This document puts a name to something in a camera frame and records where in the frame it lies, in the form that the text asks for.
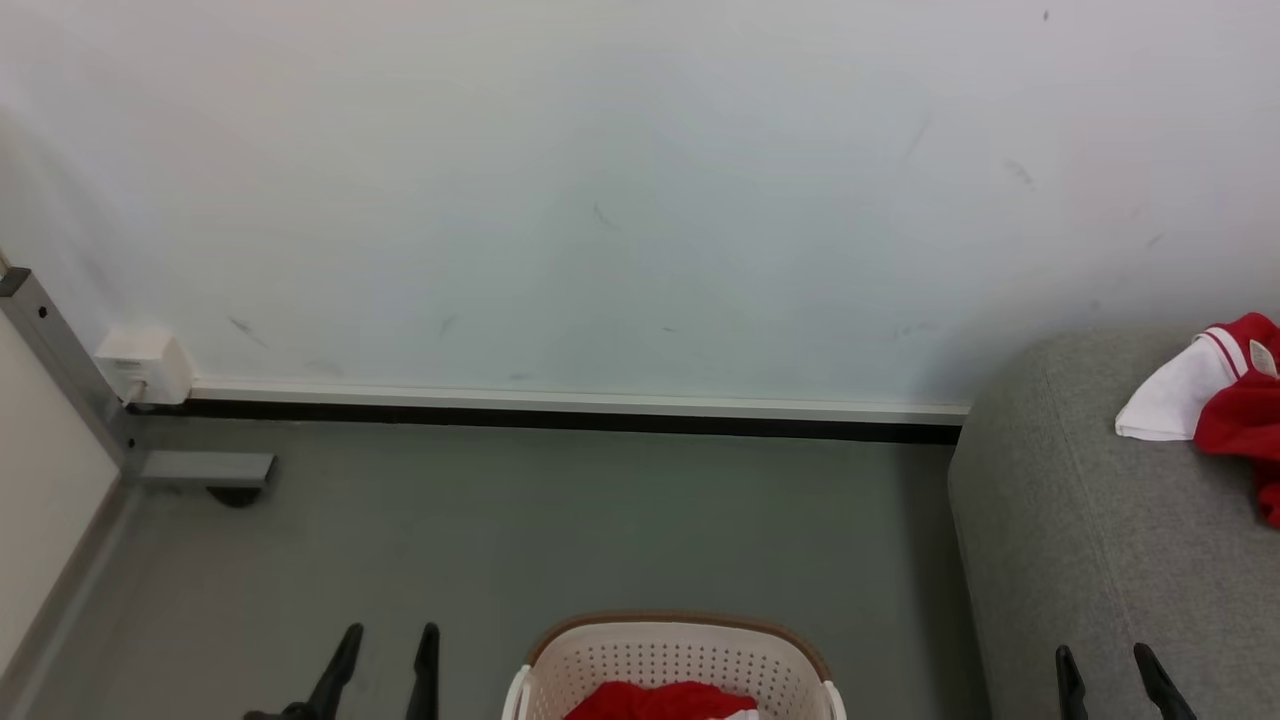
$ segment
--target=black baseboard strip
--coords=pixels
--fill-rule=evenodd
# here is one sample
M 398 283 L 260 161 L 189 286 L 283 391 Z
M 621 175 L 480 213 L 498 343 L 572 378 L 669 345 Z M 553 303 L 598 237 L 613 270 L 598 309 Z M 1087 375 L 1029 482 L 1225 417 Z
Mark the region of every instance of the black baseboard strip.
M 698 436 L 788 437 L 955 445 L 960 428 L 899 423 L 841 423 L 835 420 L 773 420 L 764 418 L 694 418 L 687 415 L 631 415 L 557 413 L 549 410 L 476 410 L 457 407 L 397 407 L 311 402 L 255 402 L 244 400 L 188 400 L 182 405 L 131 406 L 136 415 L 238 418 L 248 420 L 308 420 L 338 423 L 399 423 L 471 425 L 483 428 L 549 428 L 622 433 L 678 433 Z

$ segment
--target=metal frame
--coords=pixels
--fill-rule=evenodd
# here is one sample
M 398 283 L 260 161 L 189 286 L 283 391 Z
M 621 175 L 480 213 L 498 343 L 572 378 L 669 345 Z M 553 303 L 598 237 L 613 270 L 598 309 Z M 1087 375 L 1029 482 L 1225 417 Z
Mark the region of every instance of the metal frame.
M 18 329 L 125 482 L 200 487 L 266 487 L 270 454 L 184 452 L 140 446 L 141 423 L 106 383 L 93 359 L 28 268 L 3 265 L 0 311 Z

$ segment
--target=red cloth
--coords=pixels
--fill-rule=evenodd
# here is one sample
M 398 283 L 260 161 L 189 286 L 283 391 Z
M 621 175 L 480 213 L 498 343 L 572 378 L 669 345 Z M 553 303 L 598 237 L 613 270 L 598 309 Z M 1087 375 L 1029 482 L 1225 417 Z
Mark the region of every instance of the red cloth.
M 1213 455 L 1243 455 L 1253 459 L 1253 483 L 1262 518 L 1280 528 L 1280 379 L 1271 374 L 1280 357 L 1280 331 L 1265 316 L 1252 313 L 1248 334 L 1240 341 L 1248 364 L 1235 384 L 1215 395 L 1201 411 L 1196 446 Z M 1257 341 L 1271 355 L 1254 356 Z M 1262 360 L 1262 369 L 1258 369 Z
M 675 683 L 645 689 L 604 683 L 564 720 L 712 720 L 755 710 L 755 698 L 730 694 L 704 683 Z

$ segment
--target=clothing label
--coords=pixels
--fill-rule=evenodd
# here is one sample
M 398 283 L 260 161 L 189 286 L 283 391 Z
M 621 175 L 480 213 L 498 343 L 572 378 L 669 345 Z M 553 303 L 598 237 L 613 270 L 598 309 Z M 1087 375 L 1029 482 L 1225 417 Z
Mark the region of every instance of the clothing label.
M 1249 360 L 1253 361 L 1253 366 L 1263 375 L 1280 379 L 1280 373 L 1276 372 L 1276 359 L 1265 345 L 1256 340 L 1249 341 Z

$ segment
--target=brown basket rim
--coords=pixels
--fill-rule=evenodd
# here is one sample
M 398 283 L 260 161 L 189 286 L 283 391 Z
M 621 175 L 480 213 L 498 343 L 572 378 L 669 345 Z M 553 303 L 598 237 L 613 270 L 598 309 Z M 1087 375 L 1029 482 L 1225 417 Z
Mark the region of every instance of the brown basket rim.
M 831 670 L 827 669 L 827 662 L 822 659 L 822 653 L 818 652 L 818 648 L 810 644 L 809 641 L 801 638 L 782 625 L 765 623 L 764 620 L 755 620 L 753 618 L 739 618 L 735 615 L 721 615 L 716 612 L 686 612 L 680 610 L 607 610 L 603 612 L 575 615 L 561 620 L 552 626 L 550 630 L 547 630 L 541 639 L 538 641 L 538 644 L 534 646 L 534 650 L 529 653 L 526 664 L 530 667 L 536 665 L 538 659 L 541 657 L 547 647 L 562 634 L 576 628 L 586 625 L 604 625 L 608 623 L 686 623 L 691 625 L 714 625 L 718 628 L 733 628 L 739 630 L 764 633 L 795 646 L 795 648 L 805 656 L 805 660 L 809 661 L 809 665 L 813 665 L 814 671 L 818 673 L 819 680 L 823 683 L 831 680 Z

